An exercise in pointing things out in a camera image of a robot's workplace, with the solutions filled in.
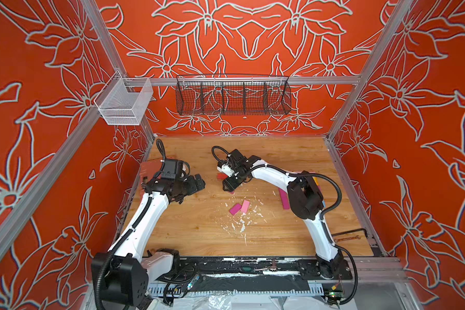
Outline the red block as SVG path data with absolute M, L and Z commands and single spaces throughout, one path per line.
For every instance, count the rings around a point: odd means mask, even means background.
M 218 173 L 217 176 L 216 176 L 216 178 L 217 178 L 218 180 L 224 180 L 224 179 L 228 178 L 228 175 L 227 175 L 227 174 L 224 174 L 224 173 Z

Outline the dark magenta block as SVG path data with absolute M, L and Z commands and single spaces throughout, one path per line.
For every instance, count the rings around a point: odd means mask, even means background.
M 281 200 L 287 200 L 288 194 L 285 191 L 283 191 L 281 188 L 279 188 L 278 190 L 279 190 L 279 195 L 280 195 Z

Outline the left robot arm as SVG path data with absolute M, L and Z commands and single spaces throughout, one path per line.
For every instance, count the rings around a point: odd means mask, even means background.
M 161 163 L 156 174 L 143 183 L 142 201 L 122 235 L 108 251 L 97 253 L 91 263 L 97 309 L 104 309 L 106 303 L 122 305 L 124 309 L 138 307 L 152 282 L 182 286 L 197 274 L 195 266 L 180 265 L 177 250 L 160 249 L 150 257 L 144 254 L 169 204 L 181 204 L 185 197 L 205 188 L 202 177 L 192 175 L 187 162 L 164 158 Z

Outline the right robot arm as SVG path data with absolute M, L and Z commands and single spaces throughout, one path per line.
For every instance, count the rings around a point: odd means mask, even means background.
M 331 178 L 318 173 L 302 171 L 294 173 L 271 165 L 258 156 L 245 157 L 239 150 L 226 153 L 226 159 L 217 160 L 219 172 L 227 175 L 223 180 L 223 190 L 234 192 L 250 179 L 270 183 L 288 195 L 291 211 L 307 226 L 316 249 L 319 272 L 323 278 L 332 279 L 343 264 L 342 249 L 337 246 L 330 233 L 325 215 L 338 207 L 342 201 L 342 191 Z M 335 203 L 325 206 L 324 196 L 317 180 L 331 184 L 337 194 Z

